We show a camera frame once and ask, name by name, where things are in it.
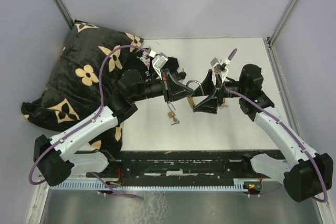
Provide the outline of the large brass padlock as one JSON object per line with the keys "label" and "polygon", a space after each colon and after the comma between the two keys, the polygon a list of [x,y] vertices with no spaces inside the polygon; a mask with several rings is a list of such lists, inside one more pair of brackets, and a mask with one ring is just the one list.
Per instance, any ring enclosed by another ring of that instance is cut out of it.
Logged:
{"label": "large brass padlock", "polygon": [[[195,84],[197,84],[198,87],[200,88],[200,91],[201,91],[202,96],[204,96],[205,93],[204,93],[202,84],[201,84],[199,81],[197,81],[197,80],[194,79],[194,80],[189,80],[189,81],[186,83],[186,86],[189,88],[189,86],[190,86],[191,83],[195,83]],[[195,90],[193,90],[193,94],[192,94],[192,95],[189,95],[189,96],[187,97],[187,101],[188,101],[188,103],[189,103],[189,105],[190,105],[192,111],[193,111],[194,108],[196,107],[195,102],[194,102],[194,98],[193,98],[194,96],[195,96]]]}

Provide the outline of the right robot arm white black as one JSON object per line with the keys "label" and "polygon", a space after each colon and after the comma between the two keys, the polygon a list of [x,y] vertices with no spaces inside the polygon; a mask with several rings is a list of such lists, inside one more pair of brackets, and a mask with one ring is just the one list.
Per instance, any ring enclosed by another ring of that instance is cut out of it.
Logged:
{"label": "right robot arm white black", "polygon": [[238,98],[242,112],[258,125],[279,148],[283,160],[256,151],[246,156],[241,172],[246,177],[265,175],[281,183],[296,202],[313,198],[327,202],[333,177],[333,159],[310,147],[282,119],[271,99],[263,92],[261,68],[244,65],[239,80],[224,77],[220,69],[209,70],[206,78],[195,89],[195,97],[205,99],[193,107],[194,112],[216,114],[225,98]]}

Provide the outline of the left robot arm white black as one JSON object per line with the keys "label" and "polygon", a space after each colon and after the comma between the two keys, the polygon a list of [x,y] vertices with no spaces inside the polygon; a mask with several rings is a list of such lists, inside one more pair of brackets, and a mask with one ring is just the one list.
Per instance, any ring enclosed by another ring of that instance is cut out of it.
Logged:
{"label": "left robot arm white black", "polygon": [[50,138],[41,135],[35,139],[33,168],[49,186],[57,186],[75,174],[112,176],[116,171],[112,155],[95,150],[89,142],[131,117],[138,109],[135,102],[163,96],[166,103],[171,103],[194,95],[194,90],[175,79],[169,69],[161,70],[161,77],[152,81],[142,80],[137,70],[129,69],[117,86],[117,93],[87,118]]}

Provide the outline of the small padlock key bunch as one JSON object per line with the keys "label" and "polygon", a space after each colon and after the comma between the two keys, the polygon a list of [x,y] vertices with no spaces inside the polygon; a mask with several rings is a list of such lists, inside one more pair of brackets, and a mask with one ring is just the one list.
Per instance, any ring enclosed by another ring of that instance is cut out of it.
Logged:
{"label": "small padlock key bunch", "polygon": [[177,118],[173,118],[173,123],[171,125],[180,124],[180,121]]}

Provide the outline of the black padlock with keys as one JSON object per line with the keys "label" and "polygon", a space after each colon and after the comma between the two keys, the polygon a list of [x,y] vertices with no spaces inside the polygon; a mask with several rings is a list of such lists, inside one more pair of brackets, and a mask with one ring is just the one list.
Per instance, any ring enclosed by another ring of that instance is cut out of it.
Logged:
{"label": "black padlock with keys", "polygon": [[181,72],[177,72],[176,78],[178,81],[183,81],[186,78],[186,72],[182,69]]}

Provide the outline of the small brass padlock long shackle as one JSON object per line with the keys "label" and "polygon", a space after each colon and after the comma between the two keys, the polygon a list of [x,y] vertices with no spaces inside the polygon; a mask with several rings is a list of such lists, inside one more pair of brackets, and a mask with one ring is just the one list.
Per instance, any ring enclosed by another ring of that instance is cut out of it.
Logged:
{"label": "small brass padlock long shackle", "polygon": [[167,115],[168,115],[168,117],[169,118],[174,118],[175,117],[175,107],[174,107],[174,105],[172,104],[172,103],[170,103],[170,102],[168,102],[167,103],[167,106],[168,106],[168,108],[169,108],[169,112],[167,113]]}

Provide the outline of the black printed garment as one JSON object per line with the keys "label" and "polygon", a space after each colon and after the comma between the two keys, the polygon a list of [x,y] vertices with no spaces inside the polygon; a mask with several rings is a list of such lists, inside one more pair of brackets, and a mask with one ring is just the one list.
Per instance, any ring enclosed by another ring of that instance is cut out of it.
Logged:
{"label": "black printed garment", "polygon": [[164,54],[151,57],[148,52],[136,49],[123,65],[123,72],[136,70],[142,80],[155,80],[159,77],[159,71],[168,69],[170,73],[177,72],[179,61],[174,57],[167,57]]}

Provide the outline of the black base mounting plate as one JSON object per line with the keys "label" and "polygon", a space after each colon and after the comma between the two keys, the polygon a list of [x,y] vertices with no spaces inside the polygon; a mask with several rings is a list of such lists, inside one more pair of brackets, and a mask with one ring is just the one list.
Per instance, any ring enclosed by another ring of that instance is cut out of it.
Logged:
{"label": "black base mounting plate", "polygon": [[98,175],[128,179],[199,177],[201,179],[267,179],[252,170],[247,157],[254,151],[122,151]]}

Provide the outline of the black floral pillow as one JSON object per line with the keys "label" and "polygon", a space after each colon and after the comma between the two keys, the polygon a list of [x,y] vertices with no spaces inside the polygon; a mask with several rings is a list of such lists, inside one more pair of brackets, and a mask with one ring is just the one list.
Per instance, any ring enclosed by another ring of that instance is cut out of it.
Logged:
{"label": "black floral pillow", "polygon": [[93,113],[117,91],[123,65],[143,38],[85,22],[76,22],[65,40],[46,90],[21,112],[32,124],[62,132]]}

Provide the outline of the right aluminium corner post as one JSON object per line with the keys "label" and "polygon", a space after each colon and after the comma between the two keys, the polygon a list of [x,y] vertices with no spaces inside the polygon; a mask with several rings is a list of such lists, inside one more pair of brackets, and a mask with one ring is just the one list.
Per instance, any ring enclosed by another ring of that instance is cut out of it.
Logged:
{"label": "right aluminium corner post", "polygon": [[286,8],[284,12],[282,13],[279,21],[277,22],[273,33],[270,37],[267,38],[267,44],[269,48],[275,45],[277,40],[279,39],[283,29],[285,28],[287,22],[289,21],[290,17],[294,13],[297,5],[300,3],[300,0],[289,0],[288,4],[286,5]]}

